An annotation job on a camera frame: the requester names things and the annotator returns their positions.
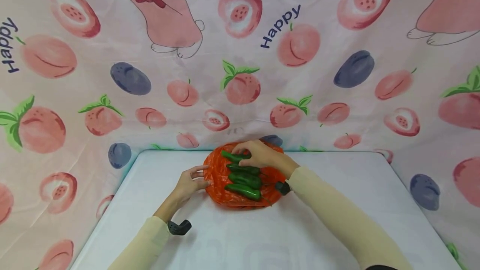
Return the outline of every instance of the hand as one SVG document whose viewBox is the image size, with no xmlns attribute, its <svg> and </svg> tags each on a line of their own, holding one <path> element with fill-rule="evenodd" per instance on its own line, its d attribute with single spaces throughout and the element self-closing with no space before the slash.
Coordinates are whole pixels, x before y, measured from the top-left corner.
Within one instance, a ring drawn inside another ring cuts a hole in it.
<svg viewBox="0 0 480 270">
<path fill-rule="evenodd" d="M 243 153 L 248 150 L 252 157 L 247 160 L 241 160 L 240 166 L 253 166 L 258 168 L 274 167 L 282 172 L 287 179 L 299 167 L 299 165 L 287 155 L 266 146 L 260 140 L 247 141 L 237 144 L 232 150 L 233 154 Z"/>
<path fill-rule="evenodd" d="M 176 187 L 153 216 L 159 217 L 165 223 L 170 221 L 177 210 L 183 207 L 195 192 L 208 187 L 210 183 L 203 179 L 202 171 L 207 168 L 208 165 L 202 165 L 183 171 Z"/>
</svg>

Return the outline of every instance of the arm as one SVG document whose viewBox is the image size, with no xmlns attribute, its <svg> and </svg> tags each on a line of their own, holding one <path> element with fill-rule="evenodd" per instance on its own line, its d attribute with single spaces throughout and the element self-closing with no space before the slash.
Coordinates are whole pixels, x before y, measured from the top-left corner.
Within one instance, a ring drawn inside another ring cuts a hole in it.
<svg viewBox="0 0 480 270">
<path fill-rule="evenodd" d="M 200 172 L 207 167 L 196 166 L 181 174 L 173 192 L 153 216 L 146 220 L 137 235 L 108 267 L 108 270 L 149 270 L 152 267 L 170 236 L 166 223 L 196 191 L 205 189 L 209 185 L 203 180 L 203 172 Z"/>
<path fill-rule="evenodd" d="M 325 226 L 354 255 L 360 268 L 385 265 L 397 270 L 411 270 L 398 245 L 375 221 L 347 197 L 314 172 L 300 167 L 290 157 L 261 143 L 239 144 L 233 153 L 249 150 L 252 158 L 242 165 L 272 166 L 281 171 L 297 196 L 309 206 Z"/>
</svg>

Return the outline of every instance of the person's right hand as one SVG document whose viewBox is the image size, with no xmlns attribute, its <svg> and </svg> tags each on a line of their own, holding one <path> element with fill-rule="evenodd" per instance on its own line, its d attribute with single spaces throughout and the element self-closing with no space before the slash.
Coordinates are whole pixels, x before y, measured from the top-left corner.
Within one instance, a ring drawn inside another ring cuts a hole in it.
<svg viewBox="0 0 480 270">
<path fill-rule="evenodd" d="M 287 155 L 280 153 L 266 146 L 260 140 L 252 140 L 237 144 L 232 150 L 233 154 L 243 153 L 248 150 L 252 157 L 247 160 L 241 160 L 239 166 L 253 166 L 258 168 L 274 167 L 282 172 L 287 179 L 299 167 L 294 160 Z"/>
</svg>

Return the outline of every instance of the arm sleeve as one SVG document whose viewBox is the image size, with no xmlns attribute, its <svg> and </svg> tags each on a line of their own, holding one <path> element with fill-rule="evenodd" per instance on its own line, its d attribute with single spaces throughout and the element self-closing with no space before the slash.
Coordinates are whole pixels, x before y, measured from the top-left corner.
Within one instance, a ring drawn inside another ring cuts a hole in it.
<svg viewBox="0 0 480 270">
<path fill-rule="evenodd" d="M 287 182 L 354 255 L 362 270 L 374 265 L 413 270 L 382 227 L 313 171 L 306 167 L 297 168 Z"/>
<path fill-rule="evenodd" d="M 168 226 L 163 220 L 149 217 L 108 270 L 150 270 L 169 236 Z"/>
</svg>

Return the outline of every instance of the peach print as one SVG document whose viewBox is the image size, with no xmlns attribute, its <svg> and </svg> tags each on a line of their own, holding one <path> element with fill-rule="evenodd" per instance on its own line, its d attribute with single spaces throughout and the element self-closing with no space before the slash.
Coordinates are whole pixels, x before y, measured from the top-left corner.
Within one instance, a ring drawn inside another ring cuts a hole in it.
<svg viewBox="0 0 480 270">
<path fill-rule="evenodd" d="M 449 45 L 480 31 L 480 0 L 433 0 L 408 32 L 409 39 L 426 38 L 429 45 Z"/>
<path fill-rule="evenodd" d="M 20 49 L 27 66 L 45 78 L 64 77 L 77 67 L 77 57 L 67 43 L 46 35 L 25 39 Z"/>
<path fill-rule="evenodd" d="M 48 203 L 47 212 L 59 214 L 66 211 L 75 200 L 77 179 L 65 172 L 45 177 L 40 183 L 40 197 Z"/>
<path fill-rule="evenodd" d="M 130 0 L 145 17 L 151 48 L 190 58 L 202 44 L 203 21 L 194 21 L 187 0 Z"/>
</svg>

